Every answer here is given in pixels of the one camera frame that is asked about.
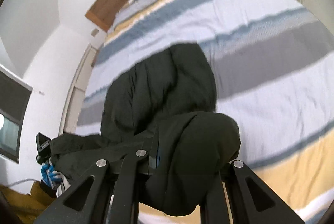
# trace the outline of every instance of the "jacket sleeve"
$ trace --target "jacket sleeve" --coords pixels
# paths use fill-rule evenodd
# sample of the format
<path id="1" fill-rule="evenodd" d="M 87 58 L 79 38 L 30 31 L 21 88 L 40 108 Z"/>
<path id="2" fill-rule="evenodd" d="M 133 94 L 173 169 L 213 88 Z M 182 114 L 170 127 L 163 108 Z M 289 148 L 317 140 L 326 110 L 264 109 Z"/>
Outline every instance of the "jacket sleeve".
<path id="1" fill-rule="evenodd" d="M 31 197 L 45 205 L 49 206 L 56 198 L 56 191 L 49 188 L 44 182 L 34 182 L 30 190 Z"/>

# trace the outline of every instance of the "cable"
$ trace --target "cable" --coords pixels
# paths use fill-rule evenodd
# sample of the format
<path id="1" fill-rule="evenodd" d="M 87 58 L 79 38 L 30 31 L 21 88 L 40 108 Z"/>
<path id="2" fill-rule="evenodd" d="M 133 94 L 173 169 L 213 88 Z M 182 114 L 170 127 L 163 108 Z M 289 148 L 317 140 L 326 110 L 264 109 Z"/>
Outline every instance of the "cable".
<path id="1" fill-rule="evenodd" d="M 17 181 L 17 182 L 13 182 L 12 184 L 7 185 L 6 187 L 13 187 L 13 186 L 19 185 L 23 182 L 30 182 L 30 181 L 39 182 L 39 180 L 36 180 L 36 179 L 24 179 L 24 180 L 20 180 L 20 181 Z"/>

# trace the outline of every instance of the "black cuff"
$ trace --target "black cuff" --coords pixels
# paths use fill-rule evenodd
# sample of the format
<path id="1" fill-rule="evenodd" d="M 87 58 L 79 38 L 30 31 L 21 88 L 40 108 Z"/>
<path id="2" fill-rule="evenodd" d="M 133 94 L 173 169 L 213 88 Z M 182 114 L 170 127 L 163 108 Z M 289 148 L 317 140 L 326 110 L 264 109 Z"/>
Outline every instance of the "black cuff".
<path id="1" fill-rule="evenodd" d="M 57 190 L 52 190 L 51 187 L 47 186 L 43 181 L 40 182 L 39 186 L 41 187 L 41 189 L 49 195 L 49 197 L 51 198 L 57 198 Z"/>

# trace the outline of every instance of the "window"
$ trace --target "window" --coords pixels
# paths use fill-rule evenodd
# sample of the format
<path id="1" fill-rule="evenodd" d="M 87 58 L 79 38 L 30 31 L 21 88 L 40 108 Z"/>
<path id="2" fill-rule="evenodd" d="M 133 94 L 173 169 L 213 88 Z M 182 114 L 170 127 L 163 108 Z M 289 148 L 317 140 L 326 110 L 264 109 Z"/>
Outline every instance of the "window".
<path id="1" fill-rule="evenodd" d="M 0 67 L 0 154 L 19 162 L 21 127 L 32 88 Z"/>

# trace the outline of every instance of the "bed sheet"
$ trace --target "bed sheet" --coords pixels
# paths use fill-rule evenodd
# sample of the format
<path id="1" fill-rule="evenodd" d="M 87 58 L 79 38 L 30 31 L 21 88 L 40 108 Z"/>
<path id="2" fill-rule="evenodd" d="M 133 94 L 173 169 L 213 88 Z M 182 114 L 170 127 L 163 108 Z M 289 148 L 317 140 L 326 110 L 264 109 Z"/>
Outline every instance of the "bed sheet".
<path id="1" fill-rule="evenodd" d="M 334 37 L 296 0 L 158 0 L 108 36 L 76 133 L 100 131 L 106 91 L 120 73 L 178 42 L 206 55 L 216 112 L 240 128 L 238 158 L 315 223 L 334 198 Z M 140 219 L 195 223 L 145 206 Z"/>

